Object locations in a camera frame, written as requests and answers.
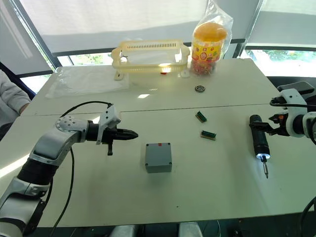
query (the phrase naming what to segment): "electrical junction box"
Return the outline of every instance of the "electrical junction box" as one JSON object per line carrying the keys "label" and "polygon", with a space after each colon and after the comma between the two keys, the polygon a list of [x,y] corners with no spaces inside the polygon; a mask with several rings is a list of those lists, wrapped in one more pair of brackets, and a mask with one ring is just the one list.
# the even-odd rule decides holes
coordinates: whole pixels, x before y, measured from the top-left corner
{"label": "electrical junction box", "polygon": [[146,145],[145,167],[148,173],[171,172],[171,144],[152,143]]}

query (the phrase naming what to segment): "white sleeve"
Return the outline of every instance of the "white sleeve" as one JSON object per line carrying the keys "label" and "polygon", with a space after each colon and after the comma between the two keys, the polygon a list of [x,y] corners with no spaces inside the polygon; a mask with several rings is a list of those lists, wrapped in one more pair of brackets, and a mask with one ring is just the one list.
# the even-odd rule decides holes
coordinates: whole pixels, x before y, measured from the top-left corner
{"label": "white sleeve", "polygon": [[23,90],[12,83],[7,75],[0,70],[0,97],[1,99],[18,114],[20,109],[30,103],[30,99]]}

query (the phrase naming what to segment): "plastic storage basket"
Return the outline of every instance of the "plastic storage basket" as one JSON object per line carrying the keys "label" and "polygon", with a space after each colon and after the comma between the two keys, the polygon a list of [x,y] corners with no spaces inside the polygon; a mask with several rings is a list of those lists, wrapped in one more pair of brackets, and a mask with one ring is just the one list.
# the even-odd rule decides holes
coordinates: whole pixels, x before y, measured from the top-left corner
{"label": "plastic storage basket", "polygon": [[177,39],[123,41],[111,54],[119,73],[187,71],[189,55],[189,48]]}

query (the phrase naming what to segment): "orange lid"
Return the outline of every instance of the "orange lid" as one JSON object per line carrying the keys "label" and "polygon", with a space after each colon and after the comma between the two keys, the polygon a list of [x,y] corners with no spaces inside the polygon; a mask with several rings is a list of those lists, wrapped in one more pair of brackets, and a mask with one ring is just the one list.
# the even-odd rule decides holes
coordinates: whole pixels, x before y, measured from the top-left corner
{"label": "orange lid", "polygon": [[227,31],[220,24],[206,22],[194,31],[194,37],[201,41],[217,42],[225,39]]}

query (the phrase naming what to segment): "plastic bag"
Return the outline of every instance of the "plastic bag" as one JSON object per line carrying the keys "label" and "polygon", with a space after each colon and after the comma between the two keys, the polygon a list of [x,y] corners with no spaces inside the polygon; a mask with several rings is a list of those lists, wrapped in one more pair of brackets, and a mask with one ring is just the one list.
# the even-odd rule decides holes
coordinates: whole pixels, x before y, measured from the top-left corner
{"label": "plastic bag", "polygon": [[114,80],[116,69],[111,66],[62,67],[55,72],[56,80],[46,98],[76,96],[128,89],[128,74]]}
{"label": "plastic bag", "polygon": [[214,0],[209,0],[204,17],[192,35],[191,71],[197,75],[212,73],[226,53],[232,39],[233,18]]}

